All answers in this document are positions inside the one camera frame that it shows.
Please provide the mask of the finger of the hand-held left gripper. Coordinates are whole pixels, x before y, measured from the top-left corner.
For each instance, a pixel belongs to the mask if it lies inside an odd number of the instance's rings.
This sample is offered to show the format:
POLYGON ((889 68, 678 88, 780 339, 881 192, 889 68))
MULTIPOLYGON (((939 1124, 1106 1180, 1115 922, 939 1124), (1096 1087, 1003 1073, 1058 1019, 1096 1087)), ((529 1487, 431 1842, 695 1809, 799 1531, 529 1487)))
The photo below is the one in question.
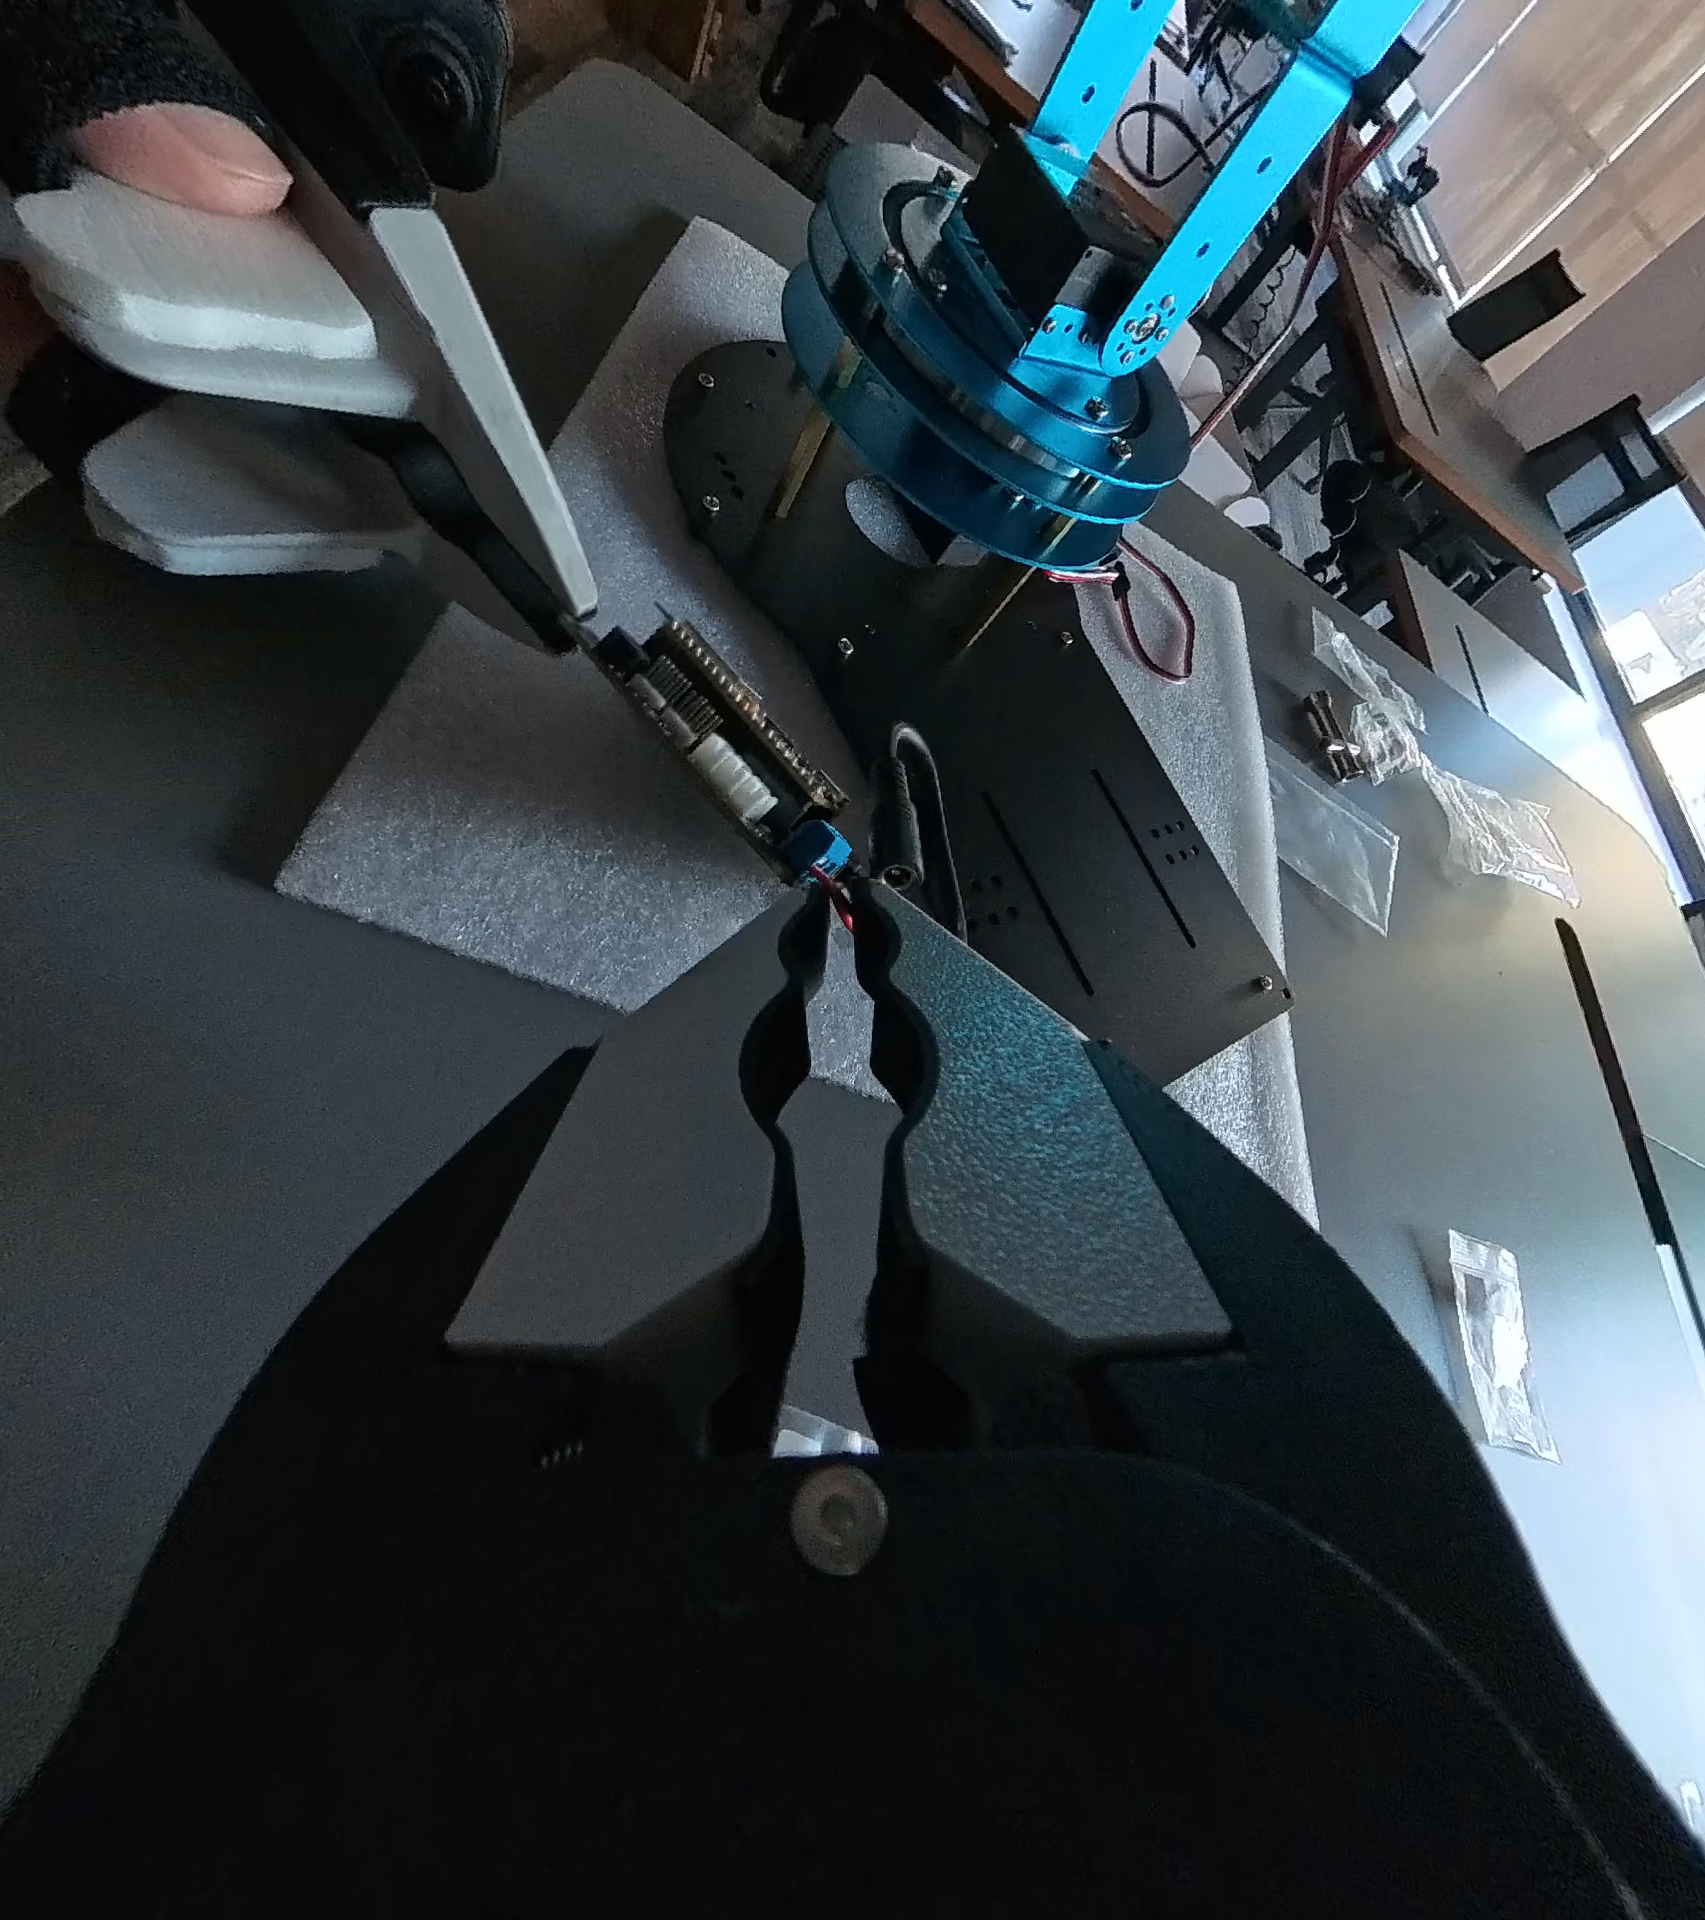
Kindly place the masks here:
POLYGON ((526 637, 585 637, 601 607, 573 513, 499 339, 431 205, 355 220, 355 287, 383 360, 408 375, 407 423, 362 426, 477 608, 526 637))

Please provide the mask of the background wooden table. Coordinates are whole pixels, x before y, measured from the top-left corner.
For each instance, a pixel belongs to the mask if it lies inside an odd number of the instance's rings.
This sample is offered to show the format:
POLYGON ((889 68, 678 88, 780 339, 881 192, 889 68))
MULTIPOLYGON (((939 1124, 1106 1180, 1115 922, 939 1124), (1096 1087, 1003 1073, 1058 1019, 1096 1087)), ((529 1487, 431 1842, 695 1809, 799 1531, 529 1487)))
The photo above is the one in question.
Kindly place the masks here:
POLYGON ((1447 302, 1421 291, 1355 210, 1336 216, 1326 249, 1362 417, 1377 423, 1388 464, 1510 560, 1583 589, 1575 549, 1528 476, 1528 450, 1496 415, 1490 371, 1451 334, 1447 302))

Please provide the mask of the scattered small clear parts bags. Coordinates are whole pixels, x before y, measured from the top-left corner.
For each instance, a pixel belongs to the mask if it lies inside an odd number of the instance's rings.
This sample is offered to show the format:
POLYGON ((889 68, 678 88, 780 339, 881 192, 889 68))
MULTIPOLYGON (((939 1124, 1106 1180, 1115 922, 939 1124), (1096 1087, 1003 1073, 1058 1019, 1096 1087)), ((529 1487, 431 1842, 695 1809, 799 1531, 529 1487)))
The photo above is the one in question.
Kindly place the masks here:
MULTIPOLYGON (((1359 923, 1388 936, 1402 838, 1352 789, 1406 781, 1437 807, 1451 877, 1502 877, 1559 904, 1579 904, 1570 856, 1546 807, 1444 770, 1422 745, 1414 696, 1370 661, 1324 612, 1310 613, 1314 657, 1344 688, 1348 707, 1321 685, 1303 700, 1315 770, 1289 749, 1266 745, 1266 786, 1281 863, 1336 900, 1359 923)), ((1464 1368, 1466 1425, 1479 1442, 1559 1464, 1539 1401, 1520 1257, 1494 1240, 1444 1235, 1451 1347, 1464 1368)))

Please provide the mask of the black metal base plate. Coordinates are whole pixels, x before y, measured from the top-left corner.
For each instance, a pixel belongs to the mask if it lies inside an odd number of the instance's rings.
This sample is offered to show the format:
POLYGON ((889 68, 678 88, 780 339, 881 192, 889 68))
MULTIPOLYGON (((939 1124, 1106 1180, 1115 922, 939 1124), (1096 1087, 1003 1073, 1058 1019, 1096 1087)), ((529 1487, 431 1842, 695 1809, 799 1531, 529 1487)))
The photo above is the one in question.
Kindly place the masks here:
POLYGON ((855 523, 865 476, 829 439, 786 516, 811 394, 782 342, 722 342, 670 390, 663 445, 692 526, 793 642, 862 764, 895 723, 941 770, 969 941, 1161 1080, 1294 1008, 1081 620, 1077 589, 996 556, 907 565, 855 523))

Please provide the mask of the person's left hand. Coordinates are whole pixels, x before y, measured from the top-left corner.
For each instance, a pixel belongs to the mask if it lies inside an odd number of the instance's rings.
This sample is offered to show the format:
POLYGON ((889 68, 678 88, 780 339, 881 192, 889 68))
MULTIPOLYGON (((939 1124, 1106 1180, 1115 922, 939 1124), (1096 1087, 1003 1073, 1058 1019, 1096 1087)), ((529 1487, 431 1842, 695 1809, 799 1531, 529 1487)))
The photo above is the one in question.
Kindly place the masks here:
POLYGON ((70 144, 103 177, 218 216, 263 216, 292 192, 292 172, 263 133, 214 106, 123 106, 81 125, 70 144))

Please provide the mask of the white foam sheet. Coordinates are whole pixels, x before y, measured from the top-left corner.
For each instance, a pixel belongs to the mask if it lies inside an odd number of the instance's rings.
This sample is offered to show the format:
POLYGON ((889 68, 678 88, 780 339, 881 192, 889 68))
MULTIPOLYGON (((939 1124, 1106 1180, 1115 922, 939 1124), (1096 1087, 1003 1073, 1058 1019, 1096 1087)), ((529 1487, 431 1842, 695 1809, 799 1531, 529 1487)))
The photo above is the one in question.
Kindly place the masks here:
MULTIPOLYGON (((703 349, 775 334, 784 265, 695 220, 652 271, 559 431, 552 464, 601 539, 601 626, 688 616, 847 789, 866 777, 793 644, 708 565, 663 469, 673 375, 703 349)), ((1254 923, 1284 936, 1247 620, 1224 572, 1163 531, 1130 538, 1136 620, 1156 642, 1166 571, 1195 612, 1195 672, 1155 681, 1107 589, 1081 589, 1092 644, 1166 773, 1192 784, 1206 845, 1254 923)), ((451 608, 320 800, 278 889, 501 966, 614 1013, 641 1006, 775 895, 703 784, 582 657, 545 657, 451 608)))

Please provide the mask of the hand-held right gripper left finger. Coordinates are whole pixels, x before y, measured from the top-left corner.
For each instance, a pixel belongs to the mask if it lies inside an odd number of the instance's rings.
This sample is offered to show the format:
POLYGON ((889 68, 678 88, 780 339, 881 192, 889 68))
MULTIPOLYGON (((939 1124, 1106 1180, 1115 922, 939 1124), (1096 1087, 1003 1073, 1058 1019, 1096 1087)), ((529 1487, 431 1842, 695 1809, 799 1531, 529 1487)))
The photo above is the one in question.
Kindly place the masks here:
POLYGON ((829 932, 825 895, 784 895, 597 1041, 451 1353, 569 1366, 695 1453, 773 1451, 807 1261, 782 1115, 829 932))

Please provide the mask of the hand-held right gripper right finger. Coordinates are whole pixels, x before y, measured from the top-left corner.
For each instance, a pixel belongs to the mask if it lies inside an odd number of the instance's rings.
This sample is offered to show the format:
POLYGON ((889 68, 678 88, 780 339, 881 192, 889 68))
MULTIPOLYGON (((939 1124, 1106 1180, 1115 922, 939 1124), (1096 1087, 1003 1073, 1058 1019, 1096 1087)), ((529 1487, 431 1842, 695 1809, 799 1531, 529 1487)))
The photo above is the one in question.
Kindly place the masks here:
POLYGON ((900 1107, 855 1384, 882 1451, 1146 1440, 1113 1366, 1235 1327, 1092 1048, 889 885, 855 885, 871 1073, 900 1107))

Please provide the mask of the black office chair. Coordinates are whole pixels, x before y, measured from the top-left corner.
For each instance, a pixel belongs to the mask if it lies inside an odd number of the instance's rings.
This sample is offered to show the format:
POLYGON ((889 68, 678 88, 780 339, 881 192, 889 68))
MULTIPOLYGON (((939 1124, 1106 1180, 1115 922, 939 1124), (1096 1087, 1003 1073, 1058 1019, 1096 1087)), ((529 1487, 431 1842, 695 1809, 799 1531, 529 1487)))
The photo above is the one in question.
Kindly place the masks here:
POLYGON ((1568 549, 1583 549, 1658 493, 1680 491, 1687 467, 1651 428, 1643 401, 1627 394, 1528 450, 1521 476, 1568 549))

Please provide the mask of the black circuit board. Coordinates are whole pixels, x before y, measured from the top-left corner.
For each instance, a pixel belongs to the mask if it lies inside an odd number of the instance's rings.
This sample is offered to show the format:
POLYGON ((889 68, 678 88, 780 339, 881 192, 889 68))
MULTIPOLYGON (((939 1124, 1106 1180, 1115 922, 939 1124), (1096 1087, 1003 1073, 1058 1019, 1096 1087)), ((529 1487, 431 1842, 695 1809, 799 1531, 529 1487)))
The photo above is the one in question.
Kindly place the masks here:
POLYGON ((854 873, 840 829, 847 792, 688 620, 666 613, 644 638, 612 627, 585 653, 784 880, 840 884, 854 873))

